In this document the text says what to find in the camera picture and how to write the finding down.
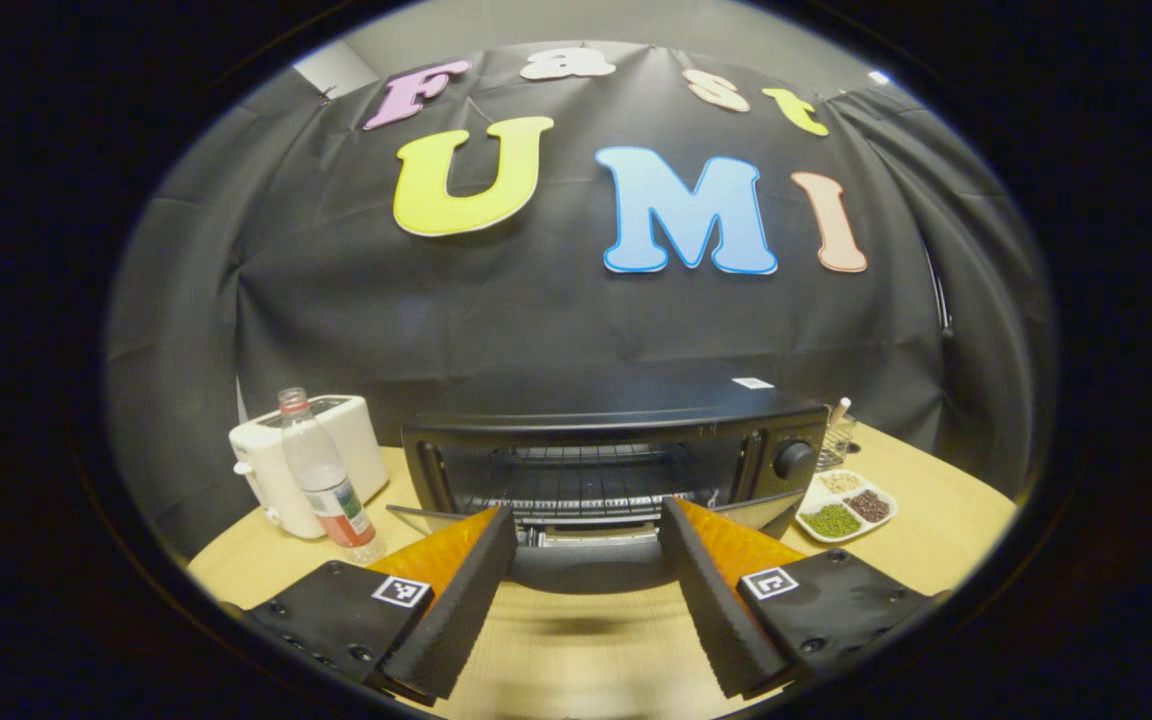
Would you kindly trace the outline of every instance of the white toaster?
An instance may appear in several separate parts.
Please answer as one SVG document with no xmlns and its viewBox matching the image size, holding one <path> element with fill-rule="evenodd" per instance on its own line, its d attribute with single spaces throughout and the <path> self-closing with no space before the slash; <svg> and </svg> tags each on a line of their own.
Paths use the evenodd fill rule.
<svg viewBox="0 0 1152 720">
<path fill-rule="evenodd" d="M 353 491 L 358 493 L 358 500 L 366 502 L 389 482 L 389 471 L 376 445 L 367 402 L 358 396 L 320 395 L 311 397 L 310 410 L 332 435 Z M 270 523 L 293 536 L 324 537 L 323 525 L 310 510 L 310 501 L 302 495 L 287 468 L 283 419 L 278 410 L 229 430 L 229 445 L 238 460 L 234 473 L 247 478 Z"/>
</svg>

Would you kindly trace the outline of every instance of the wooden table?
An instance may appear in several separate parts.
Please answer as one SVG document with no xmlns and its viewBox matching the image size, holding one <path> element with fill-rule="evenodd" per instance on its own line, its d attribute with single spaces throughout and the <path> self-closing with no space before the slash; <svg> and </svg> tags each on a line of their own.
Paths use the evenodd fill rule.
<svg viewBox="0 0 1152 720">
<path fill-rule="evenodd" d="M 924 594 L 954 588 L 987 555 L 1015 505 L 968 473 L 861 424 L 859 454 L 842 468 L 896 498 L 886 525 L 842 544 Z M 419 507 L 403 452 L 381 448 L 391 479 L 367 502 L 389 551 L 422 536 L 385 510 Z M 827 550 L 796 523 L 781 538 L 809 555 Z M 323 562 L 338 559 L 326 538 L 283 533 L 252 510 L 198 553 L 189 571 L 218 600 L 251 609 Z M 483 632 L 447 702 L 431 711 L 475 717 L 719 717 L 764 700 L 725 698 L 696 637 L 679 583 L 646 591 L 564 596 L 500 584 Z M 420 710 L 430 710 L 419 705 Z"/>
</svg>

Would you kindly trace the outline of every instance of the blue letter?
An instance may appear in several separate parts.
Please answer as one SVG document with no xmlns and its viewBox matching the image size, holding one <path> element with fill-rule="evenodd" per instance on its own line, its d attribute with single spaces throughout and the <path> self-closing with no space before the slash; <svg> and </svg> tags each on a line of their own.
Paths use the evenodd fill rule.
<svg viewBox="0 0 1152 720">
<path fill-rule="evenodd" d="M 646 147 L 604 147 L 594 152 L 616 181 L 616 244 L 602 264 L 617 273 L 654 273 L 669 255 L 652 241 L 652 218 L 659 220 L 682 264 L 695 268 L 705 242 L 719 223 L 713 260 L 727 273 L 767 275 L 776 272 L 776 256 L 767 249 L 758 214 L 755 181 L 758 168 L 732 158 L 710 158 L 687 190 L 669 165 Z"/>
</svg>

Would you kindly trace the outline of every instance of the white plate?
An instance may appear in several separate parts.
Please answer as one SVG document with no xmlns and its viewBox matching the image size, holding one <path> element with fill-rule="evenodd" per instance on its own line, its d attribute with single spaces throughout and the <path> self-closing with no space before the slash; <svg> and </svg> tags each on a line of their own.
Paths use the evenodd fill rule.
<svg viewBox="0 0 1152 720">
<path fill-rule="evenodd" d="M 826 484 L 824 484 L 824 479 L 832 479 L 832 478 L 855 479 L 858 483 L 858 486 L 856 486 L 855 488 L 849 488 L 849 491 L 847 492 L 840 492 L 840 493 L 831 492 L 829 488 L 826 487 Z M 870 523 L 869 520 L 862 518 L 856 510 L 851 509 L 851 506 L 844 502 L 846 500 L 849 500 L 849 498 L 857 497 L 865 491 L 873 492 L 874 495 L 878 495 L 878 500 L 882 500 L 884 502 L 887 503 L 887 507 L 890 507 L 890 510 L 887 511 L 886 518 L 879 520 L 877 521 L 877 523 Z M 847 514 L 851 515 L 852 518 L 856 518 L 856 521 L 861 523 L 861 529 L 856 530 L 856 532 L 854 533 L 849 533 L 838 538 L 827 538 L 824 537 L 823 535 L 817 533 L 812 528 L 812 525 L 809 525 L 808 521 L 803 520 L 803 516 L 814 515 L 824 506 L 827 505 L 841 505 L 842 507 L 844 507 Z M 867 479 L 861 477 L 861 475 L 852 473 L 851 470 L 826 470 L 824 471 L 824 473 L 814 475 L 814 477 L 812 478 L 812 484 L 808 486 L 808 492 L 803 497 L 803 502 L 799 502 L 799 510 L 794 514 L 794 518 L 799 522 L 799 526 L 803 528 L 805 532 L 809 533 L 809 536 L 814 537 L 816 539 L 818 539 L 818 541 L 839 543 L 839 541 L 850 541 L 850 539 L 854 537 L 867 533 L 869 530 L 878 528 L 882 523 L 886 523 L 887 520 L 895 518 L 896 511 L 899 510 L 900 507 L 896 506 L 896 501 L 892 500 L 890 495 L 887 495 L 886 492 L 882 492 L 882 490 L 878 488 L 876 484 L 870 483 Z"/>
</svg>

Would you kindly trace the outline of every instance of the ceiling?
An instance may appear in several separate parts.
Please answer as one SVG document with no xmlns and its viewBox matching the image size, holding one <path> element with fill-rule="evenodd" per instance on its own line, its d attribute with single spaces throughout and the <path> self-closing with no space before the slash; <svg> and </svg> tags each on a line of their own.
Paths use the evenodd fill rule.
<svg viewBox="0 0 1152 720">
<path fill-rule="evenodd" d="M 426 0 L 297 63 L 329 96 L 448 56 L 522 41 L 643 41 L 744 65 L 823 96 L 872 85 L 876 68 L 819 36 L 732 0 Z"/>
</svg>

